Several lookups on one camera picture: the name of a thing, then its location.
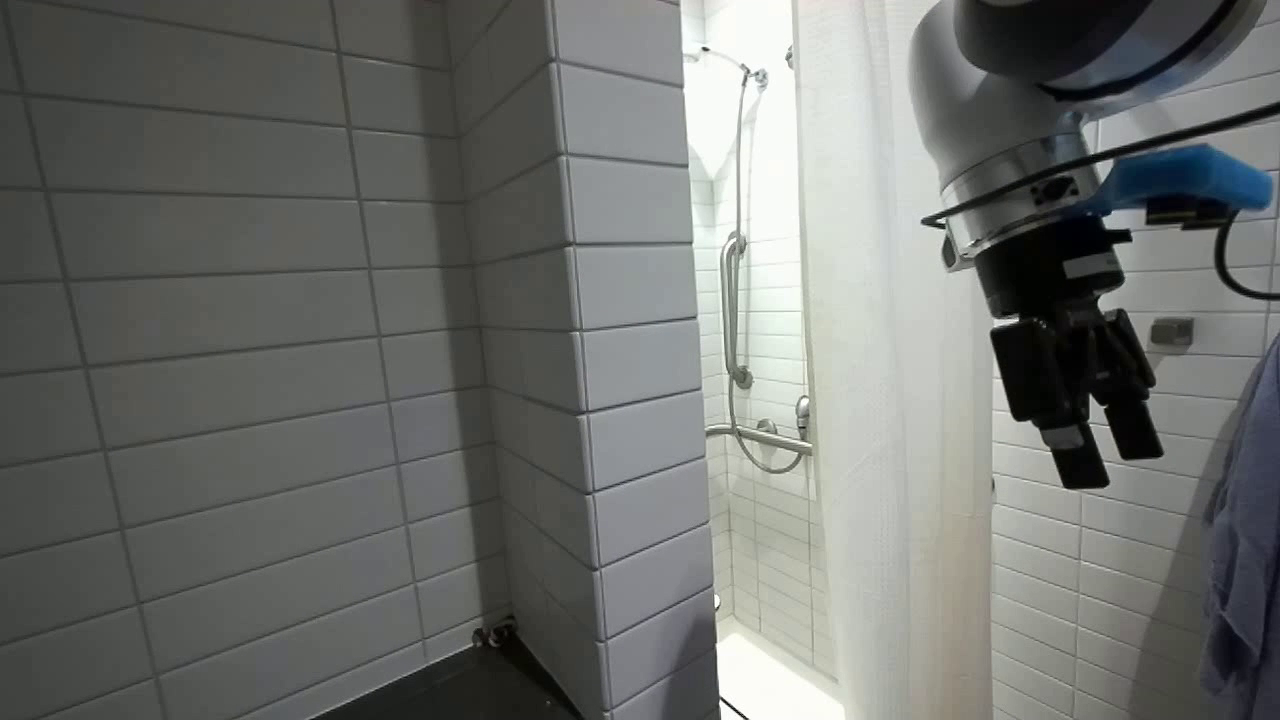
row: shower curtain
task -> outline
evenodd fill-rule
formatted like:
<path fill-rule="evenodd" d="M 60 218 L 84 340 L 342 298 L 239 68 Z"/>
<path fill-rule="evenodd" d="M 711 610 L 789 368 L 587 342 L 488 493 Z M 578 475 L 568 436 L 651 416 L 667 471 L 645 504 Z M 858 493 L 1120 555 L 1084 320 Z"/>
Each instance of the shower curtain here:
<path fill-rule="evenodd" d="M 909 42 L 931 0 L 797 0 L 814 471 L 846 720 L 990 720 L 990 359 L 939 269 Z"/>

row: bathroom wall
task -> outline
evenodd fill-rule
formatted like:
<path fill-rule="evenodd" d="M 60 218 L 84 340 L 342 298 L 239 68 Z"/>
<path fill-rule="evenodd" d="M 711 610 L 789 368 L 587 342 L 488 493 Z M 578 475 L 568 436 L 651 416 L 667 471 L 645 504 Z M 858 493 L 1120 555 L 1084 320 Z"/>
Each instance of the bathroom wall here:
<path fill-rule="evenodd" d="M 704 717 L 679 17 L 454 0 L 450 27 L 521 634 L 583 717 Z"/>
<path fill-rule="evenodd" d="M 503 610 L 438 4 L 0 30 L 0 717 L 306 717 Z"/>
<path fill-rule="evenodd" d="M 1210 74 L 1174 101 L 1107 118 L 1120 143 L 1161 127 L 1257 107 L 1280 96 L 1280 4 Z M 1221 137 L 1221 148 L 1277 167 L 1280 127 Z M 1280 333 L 1267 303 L 1230 295 L 1210 271 L 1208 232 L 1138 232 L 1120 251 L 1114 303 L 1138 320 L 1196 320 L 1189 350 L 1151 350 L 1151 416 L 1164 460 L 1120 463 L 1112 487 L 1058 493 L 1034 432 L 1003 413 L 996 388 L 996 713 L 1007 720 L 1204 720 L 1204 500 L 1221 480 L 1241 391 Z M 1277 213 L 1234 226 L 1230 269 L 1257 289 L 1280 285 Z"/>
<path fill-rule="evenodd" d="M 766 88 L 747 92 L 742 127 L 742 232 L 750 239 L 742 265 L 742 359 L 756 384 L 750 391 L 736 391 L 736 405 L 742 428 L 766 420 L 780 436 L 797 436 L 797 398 L 806 391 L 806 350 L 797 74 L 789 68 L 790 0 L 685 4 L 704 416 L 725 428 L 718 249 L 736 225 L 731 139 L 738 68 L 699 54 L 704 42 L 766 70 Z M 790 460 L 766 448 L 756 448 L 756 455 L 766 463 Z M 707 463 L 718 617 L 828 674 L 832 632 L 814 471 L 765 475 L 731 441 L 707 441 Z"/>

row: grab bar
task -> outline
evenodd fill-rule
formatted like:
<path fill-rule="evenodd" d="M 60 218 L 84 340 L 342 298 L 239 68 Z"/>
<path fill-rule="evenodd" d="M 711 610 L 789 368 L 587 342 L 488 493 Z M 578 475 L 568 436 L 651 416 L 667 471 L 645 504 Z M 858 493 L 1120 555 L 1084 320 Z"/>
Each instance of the grab bar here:
<path fill-rule="evenodd" d="M 718 325 L 725 325 L 725 370 L 731 384 L 750 388 L 750 368 L 738 359 L 738 269 L 747 239 L 729 232 L 718 249 Z"/>
<path fill-rule="evenodd" d="M 750 441 L 750 442 L 765 442 L 765 448 L 783 448 L 783 452 L 797 452 L 797 455 L 810 455 L 810 442 L 802 442 L 802 441 L 765 436 L 765 432 L 747 432 L 747 428 L 707 428 L 704 436 L 738 436 L 738 441 Z"/>

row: dark floor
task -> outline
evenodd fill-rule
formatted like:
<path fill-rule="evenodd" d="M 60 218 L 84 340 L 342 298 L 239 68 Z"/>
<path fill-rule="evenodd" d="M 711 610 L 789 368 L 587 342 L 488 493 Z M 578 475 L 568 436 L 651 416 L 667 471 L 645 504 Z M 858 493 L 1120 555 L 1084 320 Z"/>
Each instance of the dark floor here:
<path fill-rule="evenodd" d="M 470 647 L 325 720 L 576 720 L 576 713 L 521 647 Z"/>

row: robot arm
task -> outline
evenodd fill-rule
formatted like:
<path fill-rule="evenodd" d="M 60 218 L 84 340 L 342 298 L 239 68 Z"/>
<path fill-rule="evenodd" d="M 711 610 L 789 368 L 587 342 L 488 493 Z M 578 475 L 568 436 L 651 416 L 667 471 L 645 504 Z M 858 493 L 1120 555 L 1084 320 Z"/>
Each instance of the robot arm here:
<path fill-rule="evenodd" d="M 1155 101 L 1221 65 L 1264 0 L 943 0 L 913 42 L 913 101 L 939 167 L 946 265 L 976 269 L 1016 420 L 1066 487 L 1107 482 L 1087 428 L 1098 398 L 1122 460 L 1161 455 L 1155 377 L 1122 310 L 1112 208 L 1227 225 L 1264 208 L 1264 172 L 1210 148 L 1120 160 L 1102 180 L 1081 122 Z"/>

